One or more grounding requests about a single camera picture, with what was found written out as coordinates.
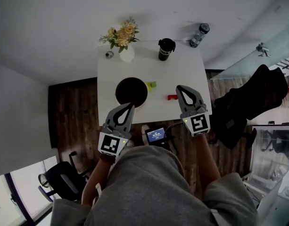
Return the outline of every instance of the wooden floor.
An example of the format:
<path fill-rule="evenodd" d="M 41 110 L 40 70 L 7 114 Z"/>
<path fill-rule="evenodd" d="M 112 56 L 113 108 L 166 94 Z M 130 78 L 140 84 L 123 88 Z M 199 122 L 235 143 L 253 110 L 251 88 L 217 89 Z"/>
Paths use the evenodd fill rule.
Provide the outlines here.
<path fill-rule="evenodd" d="M 212 81 L 210 80 L 212 76 L 214 74 L 207 73 L 212 102 L 226 94 L 230 88 L 240 87 L 246 82 L 242 79 Z M 176 122 L 179 120 L 154 122 L 148 125 L 152 128 L 156 125 L 168 126 Z M 141 125 L 133 124 L 131 129 L 136 146 L 142 144 Z M 49 127 L 52 147 L 58 148 L 61 160 L 68 161 L 69 153 L 76 151 L 75 164 L 79 171 L 86 170 L 98 160 L 97 145 L 100 128 L 96 78 L 49 88 Z M 184 126 L 177 126 L 172 132 L 180 152 L 178 158 L 184 167 L 185 178 L 194 195 L 200 197 L 196 145 L 193 144 L 192 137 Z M 212 140 L 214 137 L 211 130 L 207 139 Z M 237 172 L 241 176 L 248 173 L 251 149 L 246 148 L 246 139 L 241 138 L 233 150 L 227 149 L 220 142 L 216 145 L 210 144 L 210 148 L 222 176 L 231 172 Z"/>

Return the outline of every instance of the display screen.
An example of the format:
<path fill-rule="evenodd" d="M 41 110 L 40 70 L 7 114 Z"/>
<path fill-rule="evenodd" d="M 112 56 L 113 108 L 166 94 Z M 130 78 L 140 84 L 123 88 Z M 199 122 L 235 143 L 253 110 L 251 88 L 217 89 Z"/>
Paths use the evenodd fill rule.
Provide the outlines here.
<path fill-rule="evenodd" d="M 158 141 L 164 138 L 164 128 L 160 128 L 147 133 L 149 142 Z"/>

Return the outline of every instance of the white vase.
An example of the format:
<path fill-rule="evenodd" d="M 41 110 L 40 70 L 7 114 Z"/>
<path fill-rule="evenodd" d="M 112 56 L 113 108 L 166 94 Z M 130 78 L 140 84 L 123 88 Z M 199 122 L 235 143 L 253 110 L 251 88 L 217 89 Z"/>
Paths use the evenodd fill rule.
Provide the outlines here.
<path fill-rule="evenodd" d="M 127 49 L 123 49 L 119 53 L 120 58 L 125 62 L 131 62 L 135 58 L 135 51 L 131 45 L 128 45 Z"/>

